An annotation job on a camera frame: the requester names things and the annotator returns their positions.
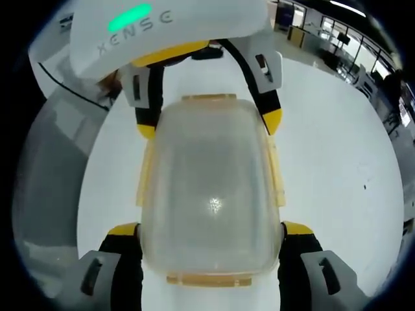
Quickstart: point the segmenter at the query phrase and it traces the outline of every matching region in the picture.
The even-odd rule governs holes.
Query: translucent plastic container
[[[141,220],[146,263],[167,275],[273,268],[281,244],[267,135],[249,101],[166,107],[152,144]]]

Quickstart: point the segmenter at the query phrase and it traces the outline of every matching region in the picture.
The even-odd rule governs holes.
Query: gray panel
[[[77,213],[84,171],[106,112],[58,88],[23,147],[12,208],[17,249],[46,296],[78,259]]]
[[[336,254],[317,251],[301,254],[301,258],[309,277],[312,310],[355,311],[365,307],[369,298],[357,286],[356,273]],[[325,276],[327,268],[333,274]]]
[[[112,280],[120,254],[90,251],[68,269],[54,302],[60,310],[110,311]]]

